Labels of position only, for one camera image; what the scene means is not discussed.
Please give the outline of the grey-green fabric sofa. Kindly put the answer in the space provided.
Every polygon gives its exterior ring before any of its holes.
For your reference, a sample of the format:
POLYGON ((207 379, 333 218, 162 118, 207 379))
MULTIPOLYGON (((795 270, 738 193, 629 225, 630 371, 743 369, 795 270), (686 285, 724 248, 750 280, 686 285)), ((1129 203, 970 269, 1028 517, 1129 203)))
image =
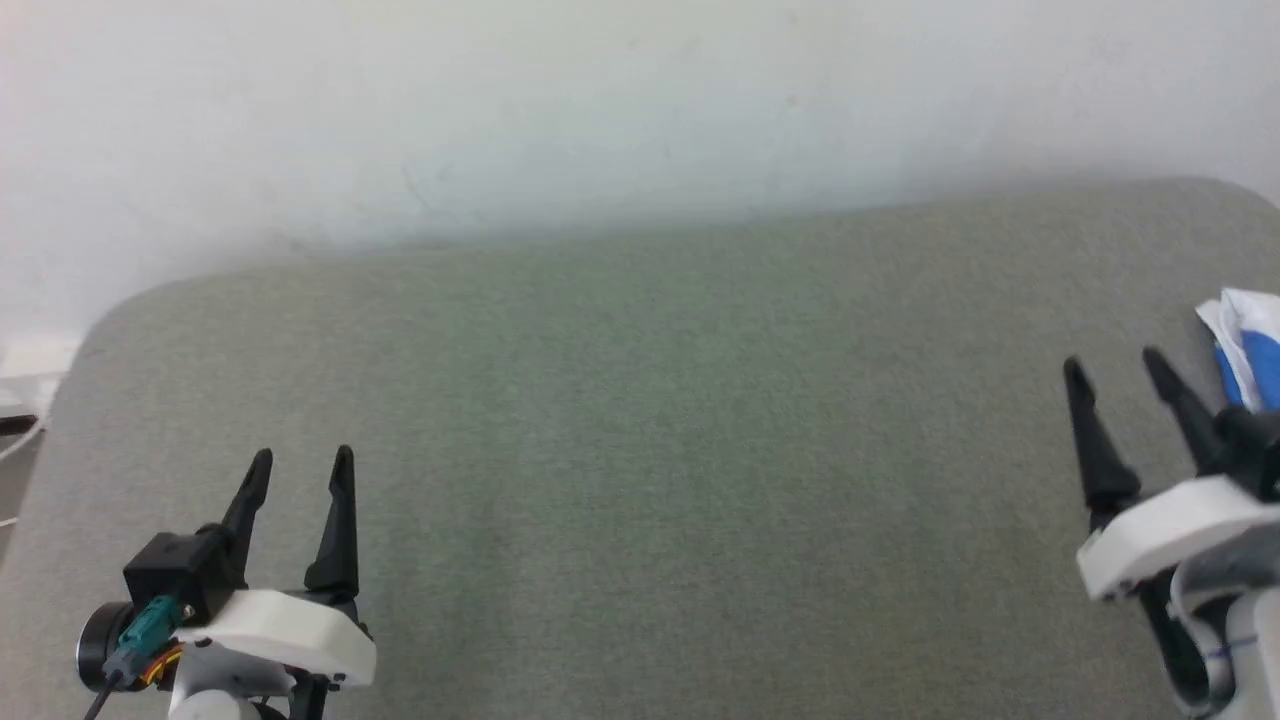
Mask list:
POLYGON ((58 392, 0 720, 82 719, 86 618, 262 447, 247 577, 300 587, 340 445, 379 667, 334 720, 1174 720, 1076 574, 1062 360, 1148 489, 1188 477, 1140 351, 1220 404, 1222 287, 1280 292, 1280 201, 1157 179, 148 291, 58 392))

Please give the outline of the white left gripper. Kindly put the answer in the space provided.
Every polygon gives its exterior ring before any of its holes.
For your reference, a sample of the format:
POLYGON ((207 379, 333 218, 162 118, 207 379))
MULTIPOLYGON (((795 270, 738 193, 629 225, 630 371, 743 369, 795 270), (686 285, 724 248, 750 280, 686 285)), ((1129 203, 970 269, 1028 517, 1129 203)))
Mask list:
MULTIPOLYGON (((229 533, 230 569, 244 575, 257 511, 268 497, 273 452, 261 448, 221 520, 229 533)), ((355 452, 342 445, 328 482, 330 506, 305 589, 338 601, 358 596, 358 524, 355 452)), ((183 626, 170 597, 142 609, 105 603, 84 623, 78 639, 78 678, 100 691, 108 660, 133 638, 141 651, 125 661, 123 692, 157 685, 170 693, 288 693, 305 676, 324 684, 369 687, 376 674, 376 646, 339 609, 280 591, 237 591, 205 626, 183 626)))

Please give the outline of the blue and white shirt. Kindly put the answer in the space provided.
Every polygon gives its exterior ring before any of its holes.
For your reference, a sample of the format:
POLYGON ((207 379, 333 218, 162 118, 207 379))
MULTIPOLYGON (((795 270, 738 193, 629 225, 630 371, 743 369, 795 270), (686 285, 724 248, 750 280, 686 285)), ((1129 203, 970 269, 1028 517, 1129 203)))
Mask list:
POLYGON ((1196 307, 1229 404, 1280 413, 1280 295, 1224 288, 1196 307))

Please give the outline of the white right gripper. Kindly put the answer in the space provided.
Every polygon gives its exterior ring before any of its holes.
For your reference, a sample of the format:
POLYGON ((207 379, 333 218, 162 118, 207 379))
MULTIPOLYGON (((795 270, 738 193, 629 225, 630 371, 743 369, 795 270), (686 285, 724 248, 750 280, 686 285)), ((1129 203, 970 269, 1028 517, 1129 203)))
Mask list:
POLYGON ((1143 347, 1142 359, 1202 478, 1180 482, 1135 505, 1140 480, 1121 460, 1100 418, 1093 384, 1079 357, 1064 361, 1083 500, 1089 524, 1105 527, 1078 550, 1078 569, 1092 601, 1120 594, 1166 568, 1280 521, 1280 503, 1266 503, 1231 478, 1213 475, 1226 465, 1226 445, 1216 432, 1213 414, 1160 348, 1143 347))

